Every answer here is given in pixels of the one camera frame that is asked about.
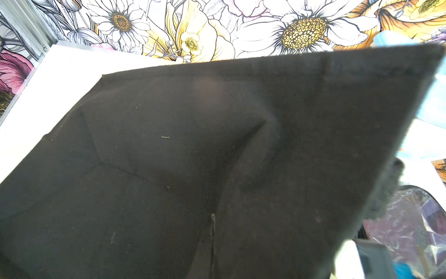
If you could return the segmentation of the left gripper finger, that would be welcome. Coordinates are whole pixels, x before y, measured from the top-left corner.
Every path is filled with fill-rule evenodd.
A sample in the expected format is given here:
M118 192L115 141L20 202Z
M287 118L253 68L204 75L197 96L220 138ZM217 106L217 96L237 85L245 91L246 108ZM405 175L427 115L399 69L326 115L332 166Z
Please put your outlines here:
M209 267L209 279L217 279L217 262L216 262L216 214L210 215L210 267Z

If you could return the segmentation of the black canvas bag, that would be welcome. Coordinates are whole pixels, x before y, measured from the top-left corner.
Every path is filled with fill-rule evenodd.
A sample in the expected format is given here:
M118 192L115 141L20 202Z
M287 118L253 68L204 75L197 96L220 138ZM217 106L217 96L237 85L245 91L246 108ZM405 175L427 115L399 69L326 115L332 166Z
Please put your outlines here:
M378 217L440 45L108 74L1 183L3 279L325 279Z

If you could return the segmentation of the black paddle case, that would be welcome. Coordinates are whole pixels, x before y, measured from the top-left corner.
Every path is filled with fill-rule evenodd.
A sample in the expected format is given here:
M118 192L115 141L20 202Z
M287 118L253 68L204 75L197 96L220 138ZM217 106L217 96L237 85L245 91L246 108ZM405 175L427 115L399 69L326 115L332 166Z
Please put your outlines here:
M358 236L387 248L398 279L446 276L446 212L420 187L399 188L384 214L365 220Z

